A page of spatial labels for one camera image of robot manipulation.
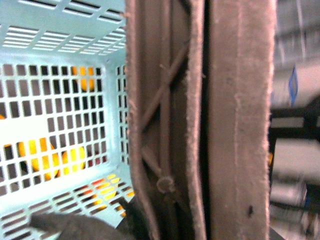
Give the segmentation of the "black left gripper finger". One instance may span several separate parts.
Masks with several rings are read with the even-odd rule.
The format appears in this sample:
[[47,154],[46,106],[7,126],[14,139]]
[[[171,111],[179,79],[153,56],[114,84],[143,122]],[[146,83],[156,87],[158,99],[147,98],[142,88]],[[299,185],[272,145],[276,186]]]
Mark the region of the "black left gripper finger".
[[149,229],[135,199],[119,199],[125,217],[117,227],[98,218],[73,213],[32,214],[29,227],[47,233],[59,233],[58,240],[149,240]]

